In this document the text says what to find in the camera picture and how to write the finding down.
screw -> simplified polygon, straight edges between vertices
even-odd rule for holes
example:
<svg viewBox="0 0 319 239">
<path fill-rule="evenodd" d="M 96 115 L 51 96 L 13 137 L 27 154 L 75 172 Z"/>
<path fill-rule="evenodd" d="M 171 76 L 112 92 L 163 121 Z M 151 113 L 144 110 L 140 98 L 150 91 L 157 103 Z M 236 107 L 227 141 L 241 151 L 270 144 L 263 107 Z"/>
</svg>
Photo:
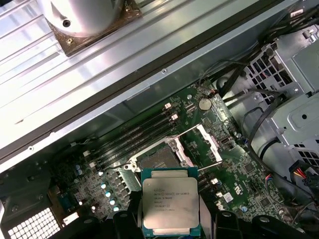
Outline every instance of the screw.
<svg viewBox="0 0 319 239">
<path fill-rule="evenodd" d="M 63 21 L 63 23 L 62 23 L 62 25 L 64 26 L 64 27 L 69 27 L 70 25 L 71 25 L 71 22 L 70 22 L 70 20 L 64 20 Z"/>
<path fill-rule="evenodd" d="M 274 51 L 271 48 L 268 48 L 266 50 L 266 54 L 267 54 L 267 56 L 272 56 L 274 54 Z"/>
<path fill-rule="evenodd" d="M 71 44 L 73 43 L 73 39 L 72 39 L 72 38 L 67 39 L 67 40 L 66 40 L 66 43 L 67 43 L 68 45 L 71 45 Z"/>
<path fill-rule="evenodd" d="M 227 218 L 231 217 L 231 214 L 229 212 L 222 212 L 222 215 Z"/>
<path fill-rule="evenodd" d="M 168 144 L 170 145 L 170 146 L 175 146 L 175 141 L 170 141 L 170 142 L 168 142 Z"/>
<path fill-rule="evenodd" d="M 18 205 L 14 205 L 14 206 L 12 207 L 11 211 L 12 211 L 13 213 L 15 213 L 16 211 L 18 211 L 18 209 L 19 209 L 19 206 L 18 206 Z"/>
<path fill-rule="evenodd" d="M 259 220 L 263 223 L 268 223 L 270 222 L 270 220 L 268 218 L 265 218 L 265 217 L 260 217 Z"/>
</svg>

metal side panel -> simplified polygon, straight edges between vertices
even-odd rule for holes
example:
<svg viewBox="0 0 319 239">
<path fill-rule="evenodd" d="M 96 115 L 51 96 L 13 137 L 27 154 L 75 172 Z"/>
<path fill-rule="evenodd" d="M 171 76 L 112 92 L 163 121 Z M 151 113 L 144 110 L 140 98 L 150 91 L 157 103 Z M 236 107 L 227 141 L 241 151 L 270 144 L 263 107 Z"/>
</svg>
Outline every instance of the metal side panel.
<svg viewBox="0 0 319 239">
<path fill-rule="evenodd" d="M 238 21 L 277 2 L 281 1 L 143 1 L 141 19 L 70 58 L 61 52 L 36 1 L 5 5 L 0 8 L 0 115 L 5 116 L 0 118 L 0 148 L 105 88 L 113 86 L 109 96 L 154 74 L 160 63 L 140 69 L 213 26 L 219 26 L 215 35 L 221 34 L 231 27 L 221 22 L 254 3 Z"/>
</svg>

motherboard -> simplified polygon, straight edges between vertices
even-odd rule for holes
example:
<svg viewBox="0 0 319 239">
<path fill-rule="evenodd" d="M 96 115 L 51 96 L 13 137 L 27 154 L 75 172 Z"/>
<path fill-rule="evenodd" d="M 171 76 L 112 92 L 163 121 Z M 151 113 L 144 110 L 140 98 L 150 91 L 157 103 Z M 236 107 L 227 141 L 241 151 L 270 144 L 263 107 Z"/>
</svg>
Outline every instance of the motherboard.
<svg viewBox="0 0 319 239">
<path fill-rule="evenodd" d="M 198 191 L 209 193 L 220 210 L 250 221 L 269 215 L 292 220 L 272 201 L 282 195 L 244 150 L 246 139 L 212 86 L 191 85 L 52 165 L 65 211 L 81 207 L 104 219 L 124 210 L 139 191 L 145 168 L 198 168 Z"/>
</svg>

integrated circuit chip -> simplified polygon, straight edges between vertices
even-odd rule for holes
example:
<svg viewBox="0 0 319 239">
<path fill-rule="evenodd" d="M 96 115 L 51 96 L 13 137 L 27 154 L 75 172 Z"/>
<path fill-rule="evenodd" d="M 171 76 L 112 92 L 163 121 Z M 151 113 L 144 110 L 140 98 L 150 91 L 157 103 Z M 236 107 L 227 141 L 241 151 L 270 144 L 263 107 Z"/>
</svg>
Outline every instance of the integrated circuit chip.
<svg viewBox="0 0 319 239">
<path fill-rule="evenodd" d="M 150 178 L 143 182 L 144 226 L 189 229 L 199 224 L 195 178 Z"/>
<path fill-rule="evenodd" d="M 264 198 L 263 200 L 260 201 L 261 206 L 267 207 L 270 205 L 270 201 L 268 198 Z"/>
<path fill-rule="evenodd" d="M 253 166 L 252 163 L 246 164 L 246 165 L 244 166 L 244 168 L 245 168 L 245 170 L 246 170 L 247 173 L 250 173 L 251 171 L 254 170 L 254 166 Z"/>
</svg>

green circuit board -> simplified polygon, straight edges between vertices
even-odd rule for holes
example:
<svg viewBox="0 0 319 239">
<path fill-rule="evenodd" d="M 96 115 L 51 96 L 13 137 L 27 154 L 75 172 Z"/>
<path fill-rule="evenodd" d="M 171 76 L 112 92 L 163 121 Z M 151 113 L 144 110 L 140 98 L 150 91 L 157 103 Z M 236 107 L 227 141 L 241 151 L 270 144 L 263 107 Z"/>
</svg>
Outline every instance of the green circuit board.
<svg viewBox="0 0 319 239">
<path fill-rule="evenodd" d="M 97 143 L 87 147 L 90 151 L 88 156 L 83 157 L 82 153 L 80 156 L 75 156 L 78 157 L 77 163 L 85 168 L 85 172 L 82 175 L 73 173 L 66 188 L 77 189 L 77 197 L 87 198 L 89 203 L 98 200 L 101 203 L 108 203 L 109 199 L 105 199 L 104 196 L 106 189 L 100 187 L 102 182 L 108 182 L 117 193 L 119 204 L 125 209 L 127 195 L 116 192 L 117 185 L 120 181 L 124 183 L 128 193 L 138 190 L 139 185 L 134 183 L 136 180 L 134 174 L 126 175 L 123 167 L 116 167 L 125 164 L 132 155 L 160 139 L 182 134 L 199 124 L 203 125 L 206 132 L 214 138 L 222 158 L 221 164 L 200 171 L 200 175 L 207 180 L 203 181 L 203 185 L 199 184 L 199 190 L 209 190 L 220 210 L 233 211 L 238 217 L 247 221 L 257 215 L 269 215 L 280 220 L 291 218 L 289 211 L 272 202 L 267 194 L 264 170 L 240 146 L 244 139 L 239 134 L 235 120 L 222 99 L 218 95 L 210 96 L 209 92 L 198 89 L 196 85 L 181 90 L 104 135 Z M 184 153 L 199 169 L 216 163 L 210 144 L 196 128 L 181 135 L 179 140 Z M 144 164 L 149 165 L 154 160 L 153 168 L 173 163 L 156 162 L 158 158 L 156 153 L 168 157 L 171 154 L 167 144 L 161 143 L 140 155 L 138 161 L 148 158 Z M 94 163 L 94 167 L 88 167 L 90 163 Z M 55 169 L 59 171 L 61 167 L 63 166 L 56 165 Z M 61 175 L 68 175 L 65 170 L 68 169 L 64 169 Z M 104 175 L 98 177 L 99 171 L 103 171 Z M 108 175 L 113 175 L 114 180 L 120 179 L 118 184 L 113 185 L 112 177 L 109 178 Z M 217 179 L 218 183 L 211 185 L 211 179 Z M 270 185 L 270 188 L 272 196 L 281 201 L 282 196 L 279 191 L 273 185 Z M 112 207 L 103 206 L 99 212 L 100 218 L 111 211 Z"/>
</svg>

